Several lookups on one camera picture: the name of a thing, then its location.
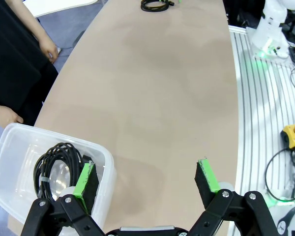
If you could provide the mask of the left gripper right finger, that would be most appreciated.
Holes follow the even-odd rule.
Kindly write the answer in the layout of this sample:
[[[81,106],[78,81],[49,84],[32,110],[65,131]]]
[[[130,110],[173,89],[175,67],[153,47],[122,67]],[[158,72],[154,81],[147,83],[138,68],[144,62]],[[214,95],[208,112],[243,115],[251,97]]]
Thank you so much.
[[[207,159],[197,162],[195,182],[205,211],[187,233],[188,236],[214,236],[222,222],[234,222],[242,236],[277,236],[278,231],[262,194],[243,196],[222,189]]]

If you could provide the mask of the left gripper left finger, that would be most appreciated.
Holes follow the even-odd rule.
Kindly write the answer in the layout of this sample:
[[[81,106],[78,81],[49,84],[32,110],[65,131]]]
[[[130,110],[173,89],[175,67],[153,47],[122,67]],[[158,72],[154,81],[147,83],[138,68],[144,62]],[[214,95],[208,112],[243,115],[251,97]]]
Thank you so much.
[[[80,236],[104,236],[91,217],[98,187],[96,166],[86,163],[73,194],[56,201],[38,198],[32,203],[21,235],[58,236],[63,227],[72,227]]]

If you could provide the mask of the person's right hand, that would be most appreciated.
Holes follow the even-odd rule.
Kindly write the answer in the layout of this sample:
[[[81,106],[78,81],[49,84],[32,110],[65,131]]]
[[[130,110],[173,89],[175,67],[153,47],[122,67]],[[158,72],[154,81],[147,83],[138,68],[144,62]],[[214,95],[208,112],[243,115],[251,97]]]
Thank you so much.
[[[12,109],[0,105],[0,127],[6,128],[11,123],[23,123],[24,120]]]

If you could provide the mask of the person's left hand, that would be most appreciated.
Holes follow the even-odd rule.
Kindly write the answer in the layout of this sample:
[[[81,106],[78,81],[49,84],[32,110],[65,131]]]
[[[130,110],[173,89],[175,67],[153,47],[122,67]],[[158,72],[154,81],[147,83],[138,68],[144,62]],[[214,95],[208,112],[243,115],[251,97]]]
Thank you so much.
[[[39,39],[39,46],[43,54],[48,58],[51,63],[54,63],[58,58],[59,52],[55,43],[49,36]]]

